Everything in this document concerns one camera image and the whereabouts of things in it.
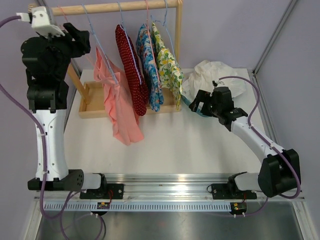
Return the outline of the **white skirt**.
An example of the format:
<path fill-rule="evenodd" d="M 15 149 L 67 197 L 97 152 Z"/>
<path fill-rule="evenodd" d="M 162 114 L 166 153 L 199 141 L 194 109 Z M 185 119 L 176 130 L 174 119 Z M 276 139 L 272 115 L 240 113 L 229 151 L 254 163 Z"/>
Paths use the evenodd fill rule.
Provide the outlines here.
<path fill-rule="evenodd" d="M 235 76 L 240 72 L 236 68 L 221 61 L 203 60 L 197 64 L 193 71 L 186 74 L 182 82 L 182 96 L 192 102 L 199 90 L 212 92 L 214 84 L 218 87 L 228 87 L 231 96 L 236 98 L 246 91 L 246 83 Z M 220 79 L 222 77 L 233 76 L 232 78 Z"/>

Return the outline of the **pink hanger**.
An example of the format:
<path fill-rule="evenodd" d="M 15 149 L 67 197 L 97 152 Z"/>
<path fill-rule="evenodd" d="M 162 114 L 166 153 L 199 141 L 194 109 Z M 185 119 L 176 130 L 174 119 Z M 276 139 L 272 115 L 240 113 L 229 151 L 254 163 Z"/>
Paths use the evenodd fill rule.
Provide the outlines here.
<path fill-rule="evenodd" d="M 158 73 L 158 69 L 157 69 L 157 63 L 156 63 L 156 59 L 155 59 L 155 54 L 154 54 L 154 49 L 153 49 L 153 45 L 152 45 L 152 38 L 151 38 L 151 31 L 149 28 L 149 5 L 148 5 L 148 1 L 144 0 L 145 5 L 146 5 L 146 28 L 147 28 L 147 35 L 149 38 L 149 42 L 150 42 L 150 47 L 151 47 L 151 53 L 152 53 L 152 58 L 153 58 L 153 65 L 155 67 L 156 73 L 157 73 L 157 77 L 159 79 L 159 73 Z"/>
<path fill-rule="evenodd" d="M 64 17 L 65 22 L 67 23 L 67 22 L 68 22 L 68 18 L 67 18 L 67 16 L 66 16 L 66 14 L 65 14 L 64 10 L 62 9 L 62 7 L 61 7 L 61 6 L 57 6 L 57 7 L 58 7 L 58 9 L 60 10 L 60 12 L 62 13 L 62 15 L 63 15 L 63 17 Z"/>

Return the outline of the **red polka dot skirt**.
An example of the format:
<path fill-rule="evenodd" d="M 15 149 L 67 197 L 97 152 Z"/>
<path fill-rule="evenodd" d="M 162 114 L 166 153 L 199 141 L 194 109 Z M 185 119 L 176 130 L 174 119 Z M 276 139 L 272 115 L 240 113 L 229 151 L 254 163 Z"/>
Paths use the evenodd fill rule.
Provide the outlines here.
<path fill-rule="evenodd" d="M 126 40 L 125 32 L 122 29 L 121 24 L 118 24 L 115 28 L 115 40 L 124 67 L 134 110 L 138 116 L 144 116 L 147 112 L 146 105 L 149 102 L 149 90 L 145 83 L 143 74 L 141 73 L 138 56 L 129 37 L 130 44 L 133 47 L 135 61 L 142 79 L 142 85 L 140 85 L 139 78 L 134 67 L 133 58 Z"/>

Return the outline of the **blue floral skirt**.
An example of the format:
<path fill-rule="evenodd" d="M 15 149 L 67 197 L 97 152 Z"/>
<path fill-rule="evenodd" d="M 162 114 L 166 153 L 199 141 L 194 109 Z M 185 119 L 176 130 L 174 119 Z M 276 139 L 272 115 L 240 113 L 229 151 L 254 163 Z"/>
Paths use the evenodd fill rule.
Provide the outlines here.
<path fill-rule="evenodd" d="M 161 110 L 161 105 L 164 103 L 164 96 L 160 75 L 158 74 L 158 78 L 154 66 L 150 40 L 148 38 L 145 23 L 142 24 L 138 30 L 135 47 L 141 61 L 144 79 L 148 87 L 149 106 L 154 112 L 159 112 Z"/>

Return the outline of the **pink skirt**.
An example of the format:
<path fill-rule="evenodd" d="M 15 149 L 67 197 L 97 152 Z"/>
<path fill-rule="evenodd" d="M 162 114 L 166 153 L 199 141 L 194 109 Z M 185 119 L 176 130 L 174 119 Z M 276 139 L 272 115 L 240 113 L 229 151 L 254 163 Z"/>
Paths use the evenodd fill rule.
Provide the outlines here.
<path fill-rule="evenodd" d="M 118 84 L 115 84 L 99 47 L 96 47 L 95 51 L 93 78 L 102 84 L 104 110 L 112 123 L 113 136 L 127 146 L 142 141 L 144 135 L 139 127 L 139 116 L 134 110 L 125 72 L 109 60 L 118 80 Z"/>

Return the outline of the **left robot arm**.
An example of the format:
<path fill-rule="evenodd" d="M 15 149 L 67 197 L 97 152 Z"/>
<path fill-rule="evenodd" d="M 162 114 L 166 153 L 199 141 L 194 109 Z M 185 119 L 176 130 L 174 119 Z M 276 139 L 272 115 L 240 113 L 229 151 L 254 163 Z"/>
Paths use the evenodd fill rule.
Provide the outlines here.
<path fill-rule="evenodd" d="M 37 170 L 27 183 L 32 191 L 90 190 L 98 199 L 107 196 L 109 187 L 101 173 L 69 169 L 65 158 L 64 127 L 69 86 L 65 76 L 73 58 L 91 51 L 90 33 L 70 22 L 64 30 L 39 33 L 21 45 L 26 67 L 28 111 L 37 134 Z"/>

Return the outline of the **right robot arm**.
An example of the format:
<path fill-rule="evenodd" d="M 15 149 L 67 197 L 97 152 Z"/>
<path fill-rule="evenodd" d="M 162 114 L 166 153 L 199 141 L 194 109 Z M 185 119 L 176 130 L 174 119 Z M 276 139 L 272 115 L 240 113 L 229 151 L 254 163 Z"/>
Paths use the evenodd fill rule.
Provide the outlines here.
<path fill-rule="evenodd" d="M 215 117 L 227 130 L 238 136 L 256 155 L 261 163 L 258 173 L 241 172 L 229 177 L 227 193 L 239 198 L 245 191 L 262 192 L 268 198 L 284 196 L 296 189 L 301 191 L 299 155 L 294 149 L 286 150 L 251 123 L 251 116 L 242 108 L 235 107 L 231 91 L 226 86 L 216 87 L 213 92 L 199 90 L 189 105 L 195 112 L 202 103 L 201 113 Z"/>

